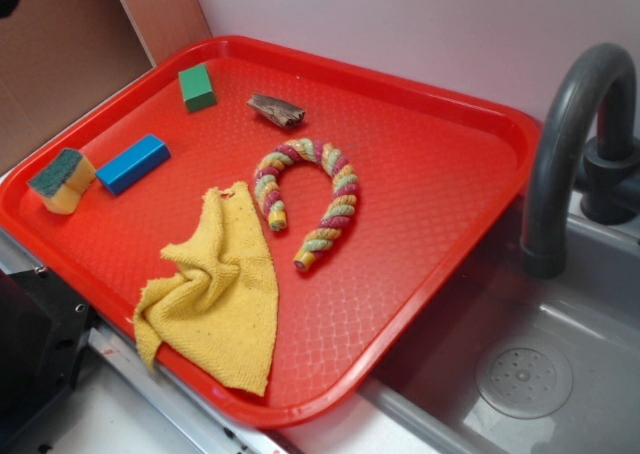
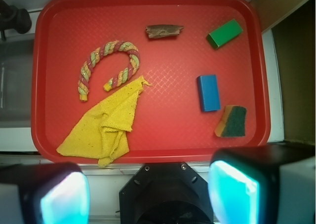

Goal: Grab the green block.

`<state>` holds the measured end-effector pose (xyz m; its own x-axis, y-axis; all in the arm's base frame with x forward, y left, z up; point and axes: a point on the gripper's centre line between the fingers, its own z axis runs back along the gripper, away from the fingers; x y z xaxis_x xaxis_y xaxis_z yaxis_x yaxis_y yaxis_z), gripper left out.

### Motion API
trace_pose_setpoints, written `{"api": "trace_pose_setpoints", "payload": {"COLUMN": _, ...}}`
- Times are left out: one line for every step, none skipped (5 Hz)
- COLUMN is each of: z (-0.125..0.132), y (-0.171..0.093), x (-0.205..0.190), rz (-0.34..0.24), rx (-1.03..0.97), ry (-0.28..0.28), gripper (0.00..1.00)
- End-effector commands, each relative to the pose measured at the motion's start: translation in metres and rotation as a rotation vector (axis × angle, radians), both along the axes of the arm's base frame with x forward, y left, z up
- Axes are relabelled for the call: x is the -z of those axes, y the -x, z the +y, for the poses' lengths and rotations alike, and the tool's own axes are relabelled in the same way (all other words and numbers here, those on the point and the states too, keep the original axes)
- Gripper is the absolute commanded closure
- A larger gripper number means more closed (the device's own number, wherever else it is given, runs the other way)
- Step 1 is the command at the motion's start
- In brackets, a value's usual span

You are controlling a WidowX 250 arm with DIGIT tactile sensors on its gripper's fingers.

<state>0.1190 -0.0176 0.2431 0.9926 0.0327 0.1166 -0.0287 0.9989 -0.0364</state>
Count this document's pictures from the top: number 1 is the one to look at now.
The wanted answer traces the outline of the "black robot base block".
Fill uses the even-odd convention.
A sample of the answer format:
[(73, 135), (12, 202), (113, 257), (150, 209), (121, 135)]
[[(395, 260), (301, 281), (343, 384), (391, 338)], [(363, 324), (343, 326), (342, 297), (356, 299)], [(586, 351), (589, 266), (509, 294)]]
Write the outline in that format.
[(1, 451), (75, 389), (95, 316), (55, 272), (1, 274)]

